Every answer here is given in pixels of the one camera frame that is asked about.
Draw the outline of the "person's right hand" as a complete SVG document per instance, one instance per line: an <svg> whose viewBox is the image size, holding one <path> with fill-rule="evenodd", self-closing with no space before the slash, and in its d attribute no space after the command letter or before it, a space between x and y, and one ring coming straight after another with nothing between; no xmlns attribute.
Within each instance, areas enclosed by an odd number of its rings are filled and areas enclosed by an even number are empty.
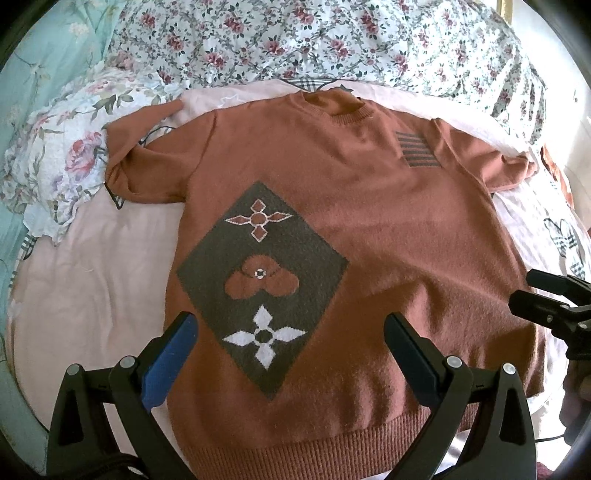
<svg viewBox="0 0 591 480"><path fill-rule="evenodd" d="M591 400L590 370L589 361L570 361L563 381L565 394L559 419L566 427L564 438L568 445L574 442L577 435L573 424L581 415L584 405Z"/></svg>

